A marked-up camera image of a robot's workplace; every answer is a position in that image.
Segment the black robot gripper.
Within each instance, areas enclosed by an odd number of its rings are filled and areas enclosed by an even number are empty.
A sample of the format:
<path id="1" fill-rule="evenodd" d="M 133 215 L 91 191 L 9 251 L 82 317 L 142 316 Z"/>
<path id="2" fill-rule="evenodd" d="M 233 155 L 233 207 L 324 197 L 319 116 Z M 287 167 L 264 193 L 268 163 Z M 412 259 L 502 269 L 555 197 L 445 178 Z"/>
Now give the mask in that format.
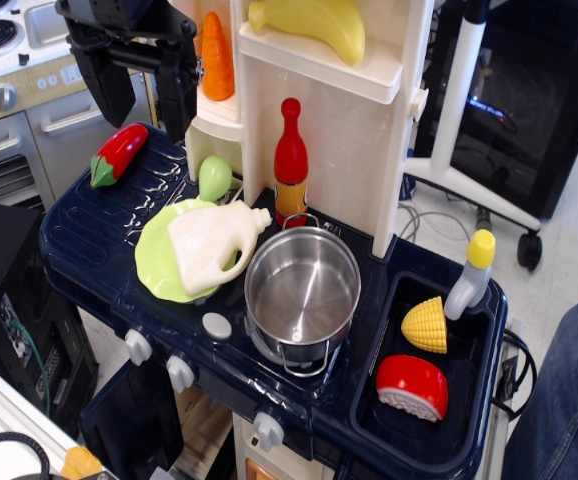
<path id="1" fill-rule="evenodd" d="M 155 73 L 168 138 L 183 142 L 197 114 L 195 22 L 168 1 L 58 1 L 55 9 L 105 120 L 120 128 L 135 104 L 127 69 Z"/>

